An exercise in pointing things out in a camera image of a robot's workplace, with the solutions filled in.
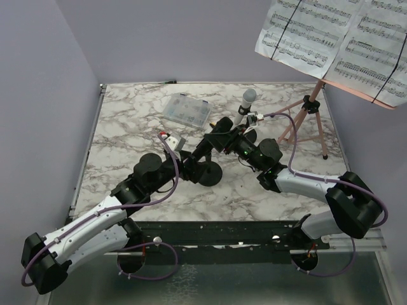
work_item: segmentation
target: table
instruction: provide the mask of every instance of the table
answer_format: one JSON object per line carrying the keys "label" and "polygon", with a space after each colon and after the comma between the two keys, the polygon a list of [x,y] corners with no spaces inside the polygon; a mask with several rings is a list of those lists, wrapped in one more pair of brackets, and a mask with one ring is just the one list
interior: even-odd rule
{"label": "table", "polygon": [[[106,197],[117,183],[132,172],[134,165],[146,153],[163,157],[157,139],[160,131],[177,133],[186,138],[185,150],[192,151],[201,141],[203,132],[162,118],[161,112],[173,93],[185,93],[202,98],[212,105],[210,121],[223,116],[233,118],[248,88],[258,97],[252,109],[259,113],[277,111],[301,99],[314,88],[314,83],[275,84],[116,84],[108,85],[95,130],[92,147],[81,185],[75,215],[81,215]],[[299,143],[293,167],[297,170],[326,175],[346,171],[345,162],[322,92],[317,100],[329,158],[323,160],[318,141]],[[258,129],[257,143],[266,138],[278,138],[289,124],[286,118],[264,120]],[[317,135],[314,116],[307,117],[299,138]],[[292,145],[281,143],[287,163]],[[328,209],[320,201],[296,194],[277,194],[265,191],[256,174],[242,166],[233,154],[214,152],[213,160],[222,167],[223,178],[214,187],[180,181],[179,187],[166,202],[143,208],[133,214],[135,220],[296,220],[307,213]]]}

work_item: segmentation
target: white cylinder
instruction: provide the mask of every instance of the white cylinder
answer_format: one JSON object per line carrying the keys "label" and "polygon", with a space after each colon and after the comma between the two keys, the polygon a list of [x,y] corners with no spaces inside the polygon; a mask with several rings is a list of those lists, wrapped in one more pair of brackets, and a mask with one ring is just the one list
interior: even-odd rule
{"label": "white cylinder", "polygon": [[[255,101],[256,99],[256,91],[254,89],[247,89],[245,91],[245,93],[243,93],[243,98],[242,101],[240,103],[240,105],[242,106],[243,109],[247,110],[250,108],[250,106],[252,106],[252,103]],[[240,122],[242,121],[244,115],[240,114],[239,112],[236,114],[235,116],[235,120],[234,120],[234,125],[239,125]]]}

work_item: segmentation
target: black cable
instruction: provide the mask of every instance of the black cable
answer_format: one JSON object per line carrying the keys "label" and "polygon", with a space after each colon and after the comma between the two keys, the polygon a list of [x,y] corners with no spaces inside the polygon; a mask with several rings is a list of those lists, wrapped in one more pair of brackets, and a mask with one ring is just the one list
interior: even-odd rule
{"label": "black cable", "polygon": [[407,33],[406,33],[406,37],[404,37],[404,42],[403,42],[403,45],[401,46],[401,51],[400,51],[400,54],[399,54],[399,58],[397,59],[396,65],[394,66],[393,71],[390,73],[390,75],[388,76],[388,78],[387,78],[386,81],[384,82],[383,86],[380,88],[379,92],[376,94],[375,98],[371,101],[372,103],[375,102],[375,100],[376,100],[377,97],[379,96],[380,92],[382,92],[382,90],[384,89],[385,85],[387,84],[387,82],[388,82],[388,81],[390,80],[390,78],[392,77],[394,71],[396,71],[396,69],[397,69],[397,67],[398,67],[398,65],[399,65],[399,62],[400,62],[401,55],[403,54],[403,50],[404,50],[404,46],[405,46],[405,44],[406,44],[406,40],[407,40]]}
{"label": "black cable", "polygon": [[279,48],[279,44],[280,44],[280,41],[281,41],[281,39],[282,39],[282,36],[283,36],[284,33],[286,32],[286,29],[287,29],[288,25],[290,24],[291,19],[293,19],[293,16],[294,16],[294,14],[295,14],[297,8],[300,6],[301,1],[302,1],[302,0],[298,1],[298,4],[297,4],[297,6],[295,7],[295,10],[293,11],[293,14],[291,15],[290,19],[288,20],[286,26],[284,27],[284,30],[282,31],[282,34],[281,34],[280,39],[279,39],[279,42],[277,43],[277,46],[275,46],[273,55],[272,55],[272,57],[270,58],[271,60],[273,60],[274,54],[275,54],[275,52],[277,51],[277,49]]}
{"label": "black cable", "polygon": [[172,187],[170,187],[170,188],[167,189],[166,191],[156,191],[156,193],[158,193],[158,194],[163,194],[163,193],[167,193],[167,192],[171,191],[172,188],[174,187],[174,184],[175,184],[175,183],[176,183],[176,182],[174,181],[174,178],[172,178]]}
{"label": "black cable", "polygon": [[252,167],[252,166],[250,166],[250,165],[243,164],[243,163],[242,163],[242,160],[240,159],[240,157],[238,157],[237,159],[238,159],[238,161],[239,161],[239,163],[240,163],[241,165],[250,168],[253,172],[256,172],[256,169],[255,169],[254,167]]}

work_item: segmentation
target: paper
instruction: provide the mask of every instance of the paper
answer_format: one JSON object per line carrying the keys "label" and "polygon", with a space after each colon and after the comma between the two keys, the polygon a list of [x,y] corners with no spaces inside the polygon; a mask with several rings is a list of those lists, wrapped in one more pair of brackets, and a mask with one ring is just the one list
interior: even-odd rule
{"label": "paper", "polygon": [[282,36],[298,0],[273,0],[256,52],[322,78],[363,3],[363,0],[302,0]]}
{"label": "paper", "polygon": [[[325,78],[376,97],[394,69],[406,33],[407,0],[366,2]],[[377,100],[391,106],[407,102],[407,46]]]}

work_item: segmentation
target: black elastic band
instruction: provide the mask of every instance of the black elastic band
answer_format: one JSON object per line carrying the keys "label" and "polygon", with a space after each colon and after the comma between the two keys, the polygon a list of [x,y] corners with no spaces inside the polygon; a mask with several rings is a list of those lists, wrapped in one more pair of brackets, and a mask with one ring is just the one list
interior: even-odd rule
{"label": "black elastic band", "polygon": [[406,37],[404,37],[404,42],[403,42],[403,45],[401,46],[401,51],[400,51],[400,54],[399,54],[399,58],[397,59],[396,65],[394,66],[393,71],[390,73],[390,75],[388,76],[388,78],[387,78],[386,81],[384,82],[383,86],[380,88],[379,92],[376,94],[375,98],[371,101],[372,103],[375,102],[375,100],[376,100],[377,97],[379,96],[380,92],[382,92],[382,90],[384,89],[384,87],[385,87],[385,85],[387,84],[387,82],[389,81],[389,79],[393,76],[394,71],[396,71],[397,67],[399,66],[401,54],[403,54],[403,50],[404,50],[404,46],[405,46],[405,44],[406,44],[406,40],[407,40],[407,33],[406,33]]}
{"label": "black elastic band", "polygon": [[284,33],[286,32],[286,29],[287,29],[288,25],[290,24],[291,19],[293,19],[293,16],[294,16],[294,14],[295,14],[297,8],[300,6],[301,1],[302,1],[302,0],[300,0],[300,1],[298,2],[297,6],[295,7],[295,10],[293,11],[293,14],[291,15],[290,19],[288,20],[286,26],[284,27],[284,30],[282,31],[282,34],[281,34],[280,39],[279,39],[279,42],[277,43],[277,46],[275,46],[273,55],[272,55],[272,57],[270,58],[271,60],[273,60],[274,54],[275,54],[275,52],[277,51],[277,49],[279,48],[279,44],[280,44],[280,41],[281,41],[281,39],[282,39],[282,36],[283,36]]}

